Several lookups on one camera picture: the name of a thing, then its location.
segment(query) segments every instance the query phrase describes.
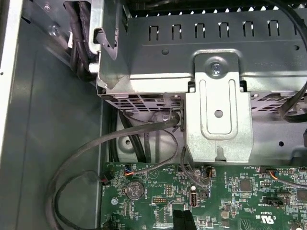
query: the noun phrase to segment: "ventilation slot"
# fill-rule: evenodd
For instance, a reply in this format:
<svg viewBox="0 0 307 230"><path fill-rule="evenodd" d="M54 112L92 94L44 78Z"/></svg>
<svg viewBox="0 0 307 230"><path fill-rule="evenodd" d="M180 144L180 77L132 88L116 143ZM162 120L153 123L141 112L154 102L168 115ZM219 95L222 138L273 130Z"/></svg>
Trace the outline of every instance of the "ventilation slot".
<svg viewBox="0 0 307 230"><path fill-rule="evenodd" d="M172 25L172 40L182 39L181 25Z"/></svg>
<svg viewBox="0 0 307 230"><path fill-rule="evenodd" d="M279 25L277 20L268 21L268 29L270 37L279 36Z"/></svg>
<svg viewBox="0 0 307 230"><path fill-rule="evenodd" d="M159 26L149 26L149 41L158 41L159 40Z"/></svg>
<svg viewBox="0 0 307 230"><path fill-rule="evenodd" d="M220 38L229 37L229 23L218 23Z"/></svg>
<svg viewBox="0 0 307 230"><path fill-rule="evenodd" d="M253 22L243 22L243 35L244 37L254 36L254 24Z"/></svg>
<svg viewBox="0 0 307 230"><path fill-rule="evenodd" d="M195 24L195 38L205 38L205 24L197 23Z"/></svg>
<svg viewBox="0 0 307 230"><path fill-rule="evenodd" d="M298 34L298 31L297 31L297 28L294 27L294 34L297 35Z"/></svg>

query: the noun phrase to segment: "black plastic part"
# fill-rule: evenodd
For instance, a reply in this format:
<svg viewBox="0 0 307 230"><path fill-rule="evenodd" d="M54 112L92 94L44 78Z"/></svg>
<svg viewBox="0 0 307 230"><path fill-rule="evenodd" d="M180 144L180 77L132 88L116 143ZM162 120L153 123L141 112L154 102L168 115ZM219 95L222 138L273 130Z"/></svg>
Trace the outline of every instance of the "black plastic part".
<svg viewBox="0 0 307 230"><path fill-rule="evenodd" d="M121 111L119 111L119 117L120 117L120 120L124 128L132 127L131 122L128 120L128 118L124 116L124 114ZM129 136L129 139L134 148L135 155L138 159L138 162L146 163L146 157L145 157L145 153L144 153L144 149L143 149L140 137L138 135L131 135Z"/></svg>
<svg viewBox="0 0 307 230"><path fill-rule="evenodd" d="M279 197L268 197L268 196L265 196L265 197L263 197L263 203L265 203L265 204L267 204L269 206L273 206L273 207L284 206L283 199L281 199Z"/></svg>
<svg viewBox="0 0 307 230"><path fill-rule="evenodd" d="M114 179L114 175L111 171L105 171L101 176L101 180L104 185L109 184L109 182L113 179Z"/></svg>
<svg viewBox="0 0 307 230"><path fill-rule="evenodd" d="M174 230L196 230L194 218L190 210L174 210L173 216Z"/></svg>

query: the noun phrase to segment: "chip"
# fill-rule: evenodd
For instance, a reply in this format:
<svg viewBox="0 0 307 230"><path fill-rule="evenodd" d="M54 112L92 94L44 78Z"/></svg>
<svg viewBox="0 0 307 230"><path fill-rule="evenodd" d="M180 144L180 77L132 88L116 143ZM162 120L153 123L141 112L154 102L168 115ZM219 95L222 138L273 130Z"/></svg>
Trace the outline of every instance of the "chip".
<svg viewBox="0 0 307 230"><path fill-rule="evenodd" d="M241 192L251 192L251 182L250 181L240 181Z"/></svg>
<svg viewBox="0 0 307 230"><path fill-rule="evenodd" d="M300 201L307 201L307 190L297 190L297 200L300 200Z"/></svg>
<svg viewBox="0 0 307 230"><path fill-rule="evenodd" d="M229 219L229 212L222 211L221 216L223 219Z"/></svg>
<svg viewBox="0 0 307 230"><path fill-rule="evenodd" d="M228 220L222 220L222 227L228 229L230 227L230 223Z"/></svg>
<svg viewBox="0 0 307 230"><path fill-rule="evenodd" d="M213 223L207 222L206 227L209 228L209 229L213 229Z"/></svg>

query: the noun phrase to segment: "metal bracket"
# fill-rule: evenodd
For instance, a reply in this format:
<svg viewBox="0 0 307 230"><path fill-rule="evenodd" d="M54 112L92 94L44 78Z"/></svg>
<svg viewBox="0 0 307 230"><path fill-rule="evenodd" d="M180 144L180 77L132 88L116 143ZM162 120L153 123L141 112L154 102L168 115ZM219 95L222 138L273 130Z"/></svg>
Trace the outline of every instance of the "metal bracket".
<svg viewBox="0 0 307 230"><path fill-rule="evenodd" d="M129 76L128 48L125 47L127 32L120 23L122 13L120 0L92 0L89 48L99 54L99 61L90 64L90 71L98 74L99 87L113 89L121 78Z"/></svg>
<svg viewBox="0 0 307 230"><path fill-rule="evenodd" d="M195 92L186 94L186 144L194 161L248 162L253 147L250 94L241 92L235 53L198 54Z"/></svg>

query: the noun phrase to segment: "black cable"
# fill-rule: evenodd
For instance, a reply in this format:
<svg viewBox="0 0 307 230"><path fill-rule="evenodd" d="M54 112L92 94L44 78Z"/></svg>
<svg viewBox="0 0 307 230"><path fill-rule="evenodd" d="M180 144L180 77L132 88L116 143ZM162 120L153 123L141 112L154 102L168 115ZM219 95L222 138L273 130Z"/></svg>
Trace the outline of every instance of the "black cable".
<svg viewBox="0 0 307 230"><path fill-rule="evenodd" d="M70 184L71 182L73 182L73 181L79 179L80 177L82 177L82 176L84 176L84 175L86 175L86 174L89 174L89 173L93 174L98 182L100 182L100 183L102 182L102 181L100 180L98 174L97 174L95 171L93 171L93 170L87 170L87 171L81 172L80 174L75 175L75 176L69 178L69 179L59 188L59 190L58 190L57 193L56 193L55 200L54 200L54 210L55 210L55 213L56 213L56 215L58 216L58 218L59 218L65 225L67 225L68 227L71 227L71 228L73 228L73 229L75 229L75 230L100 230L100 229L101 229L100 227L94 228L94 229L84 229L84 228L81 228L81 227L79 227L78 225L76 225L76 224L72 223L71 221L69 221L69 220L68 220L66 217L64 217L64 216L61 214L61 212L59 211L59 200L60 200L61 195L62 195L63 191L65 190L66 186L67 186L68 184Z"/></svg>
<svg viewBox="0 0 307 230"><path fill-rule="evenodd" d="M53 196L56 191L57 181L59 179L59 176L66 170L66 168L70 166L79 156L81 156L86 151L90 150L91 148L97 145L100 145L108 140L119 138L119 137L125 137L128 135L148 133L148 132L154 132L154 131L161 130L161 129L171 128L177 125L179 123L179 120L180 120L179 115L177 113L173 113L172 118L169 119L168 121L119 130L119 131L104 135L102 137L99 137L97 139L94 139L82 145L81 147L79 147L70 157L68 157L59 166L59 168L53 174L47 186L46 195L45 195L45 214L46 214L47 222L49 226L51 227L51 229L63 230L63 227L59 224L58 220L56 219L55 210L53 207L54 205Z"/></svg>
<svg viewBox="0 0 307 230"><path fill-rule="evenodd" d="M93 59L95 57L95 54L90 51L90 48L88 46L90 37L91 4L87 1L80 1L78 3L80 8L79 16L81 20L85 49L89 59Z"/></svg>
<svg viewBox="0 0 307 230"><path fill-rule="evenodd" d="M110 106L110 110L111 110L111 112L110 112L109 132L113 133L113 132L116 131L116 128L117 128L118 110L117 110L117 108L115 108L113 106ZM114 162L119 162L116 138L109 140L108 150L109 150L109 159L111 157Z"/></svg>
<svg viewBox="0 0 307 230"><path fill-rule="evenodd" d="M77 2L66 1L64 2L64 7L70 16L70 25L71 31L73 34L73 42L78 50L79 57L85 67L85 69L89 70L89 60L87 56L87 52L84 45L84 38L82 34L82 26L79 21L79 15L76 12L76 8L78 7Z"/></svg>
<svg viewBox="0 0 307 230"><path fill-rule="evenodd" d="M92 75L85 69L85 66L80 58L77 65L77 76L80 80L85 82L94 81L96 79L95 75Z"/></svg>
<svg viewBox="0 0 307 230"><path fill-rule="evenodd" d="M133 127L130 120L128 120L121 111L119 111L119 117L120 117L120 120L124 128ZM143 145L141 143L139 135L130 135L129 139L134 148L135 155L136 155L136 158L138 159L138 162L146 163L146 157L145 157Z"/></svg>
<svg viewBox="0 0 307 230"><path fill-rule="evenodd" d="M79 54L77 51L77 47L74 45L74 42L72 43L72 49L71 49L71 70L76 72L77 66L78 66L78 60L79 60Z"/></svg>
<svg viewBox="0 0 307 230"><path fill-rule="evenodd" d="M281 2L280 0L266 0L266 1L269 4L277 6L290 19L290 21L293 23L296 30L300 34L305 49L307 51L307 27L304 23L304 20L300 18L300 16L295 12L295 10L293 10L290 6ZM278 112L281 118L291 123L299 123L307 121L307 114L294 115L294 116L287 115L287 113L302 99L306 90L307 90L307 82L299 92L297 92L293 97L291 97L279 108Z"/></svg>

